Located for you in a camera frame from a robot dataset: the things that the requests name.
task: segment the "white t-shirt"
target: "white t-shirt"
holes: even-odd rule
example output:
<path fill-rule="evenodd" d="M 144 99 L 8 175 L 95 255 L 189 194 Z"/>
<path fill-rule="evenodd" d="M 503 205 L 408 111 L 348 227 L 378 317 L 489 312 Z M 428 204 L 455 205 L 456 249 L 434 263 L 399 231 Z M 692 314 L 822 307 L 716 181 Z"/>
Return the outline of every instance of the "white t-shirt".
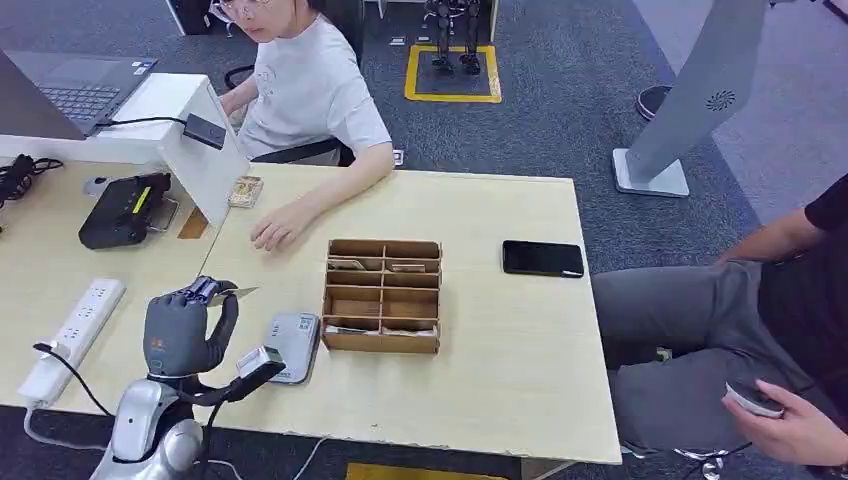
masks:
<path fill-rule="evenodd" d="M 239 131 L 249 158 L 330 137 L 354 153 L 392 141 L 356 54 L 321 15 L 295 38 L 259 44 L 253 78 L 259 98 Z"/>

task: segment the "black smartphone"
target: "black smartphone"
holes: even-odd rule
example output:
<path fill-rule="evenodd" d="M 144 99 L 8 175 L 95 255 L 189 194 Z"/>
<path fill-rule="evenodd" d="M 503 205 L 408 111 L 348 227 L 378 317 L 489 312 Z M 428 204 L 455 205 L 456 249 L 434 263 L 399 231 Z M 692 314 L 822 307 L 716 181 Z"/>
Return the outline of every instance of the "black smartphone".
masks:
<path fill-rule="evenodd" d="M 503 245 L 506 273 L 581 278 L 583 251 L 577 245 L 506 240 Z"/>

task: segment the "small box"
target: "small box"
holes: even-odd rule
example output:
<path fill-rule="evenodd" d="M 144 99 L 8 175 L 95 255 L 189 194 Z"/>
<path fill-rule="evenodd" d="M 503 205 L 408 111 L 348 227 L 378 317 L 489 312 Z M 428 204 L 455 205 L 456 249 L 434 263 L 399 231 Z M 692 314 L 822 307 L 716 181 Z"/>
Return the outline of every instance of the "small box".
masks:
<path fill-rule="evenodd" d="M 329 349 L 437 353 L 438 243 L 332 240 L 321 337 Z"/>

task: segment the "yellow floor tape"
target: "yellow floor tape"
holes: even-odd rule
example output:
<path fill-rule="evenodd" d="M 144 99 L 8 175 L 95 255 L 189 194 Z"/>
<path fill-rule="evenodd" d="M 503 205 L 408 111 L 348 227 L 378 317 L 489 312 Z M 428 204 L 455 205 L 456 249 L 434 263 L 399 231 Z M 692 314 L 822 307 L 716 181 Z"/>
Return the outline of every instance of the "yellow floor tape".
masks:
<path fill-rule="evenodd" d="M 438 472 L 420 468 L 386 467 L 365 463 L 349 463 L 345 480 L 506 480 L 503 477 L 469 473 Z"/>
<path fill-rule="evenodd" d="M 437 51 L 438 48 L 435 45 L 413 45 L 409 47 L 409 63 L 406 66 L 406 81 L 403 88 L 404 96 L 407 100 L 452 103 L 501 103 L 503 101 L 501 81 L 498 76 L 498 60 L 495 57 L 495 47 L 493 45 L 477 47 L 477 51 L 483 55 L 486 62 L 486 74 L 489 77 L 488 95 L 418 93 L 416 89 L 416 84 L 418 83 L 418 55 L 421 52 Z M 453 53 L 462 53 L 465 52 L 465 47 L 450 47 L 450 51 Z"/>

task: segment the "laptop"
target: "laptop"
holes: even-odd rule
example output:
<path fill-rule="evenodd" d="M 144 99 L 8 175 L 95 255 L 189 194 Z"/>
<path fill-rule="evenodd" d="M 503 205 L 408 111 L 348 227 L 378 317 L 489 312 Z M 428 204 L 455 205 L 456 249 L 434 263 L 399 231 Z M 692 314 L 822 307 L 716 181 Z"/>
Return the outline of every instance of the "laptop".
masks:
<path fill-rule="evenodd" d="M 112 118 L 156 62 L 0 50 L 0 135 L 84 140 Z"/>

